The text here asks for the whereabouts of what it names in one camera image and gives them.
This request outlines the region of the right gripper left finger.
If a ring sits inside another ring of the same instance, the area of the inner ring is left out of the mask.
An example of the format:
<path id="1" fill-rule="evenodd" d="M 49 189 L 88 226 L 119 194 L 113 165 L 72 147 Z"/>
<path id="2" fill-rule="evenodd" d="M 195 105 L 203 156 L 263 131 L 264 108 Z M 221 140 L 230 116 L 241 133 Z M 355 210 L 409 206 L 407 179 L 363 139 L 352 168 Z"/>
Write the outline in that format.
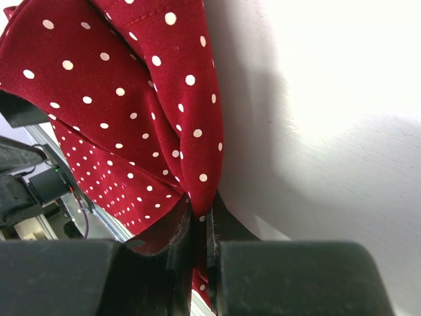
<path id="1" fill-rule="evenodd" d="M 2 315 L 189 315 L 191 205 L 127 242 L 1 242 Z"/>

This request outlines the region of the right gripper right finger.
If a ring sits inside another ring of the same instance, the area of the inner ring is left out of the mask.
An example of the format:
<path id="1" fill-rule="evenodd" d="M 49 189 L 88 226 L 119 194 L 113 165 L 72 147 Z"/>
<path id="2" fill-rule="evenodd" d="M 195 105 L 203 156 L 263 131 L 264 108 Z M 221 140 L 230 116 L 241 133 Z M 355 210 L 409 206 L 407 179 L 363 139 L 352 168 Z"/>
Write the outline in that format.
<path id="1" fill-rule="evenodd" d="M 263 241 L 216 195 L 207 293 L 217 315 L 392 315 L 373 257 L 346 241 Z"/>

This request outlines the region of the red polka dot skirt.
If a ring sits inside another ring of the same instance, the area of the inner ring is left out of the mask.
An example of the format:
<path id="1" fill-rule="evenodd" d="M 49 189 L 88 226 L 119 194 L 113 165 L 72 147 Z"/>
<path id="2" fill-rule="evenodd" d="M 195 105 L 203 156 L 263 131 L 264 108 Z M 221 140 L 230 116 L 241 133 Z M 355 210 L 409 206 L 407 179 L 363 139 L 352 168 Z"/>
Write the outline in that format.
<path id="1" fill-rule="evenodd" d="M 4 10 L 1 89 L 49 117 L 79 187 L 132 234 L 189 201 L 197 241 L 223 160 L 202 1 L 23 1 Z"/>

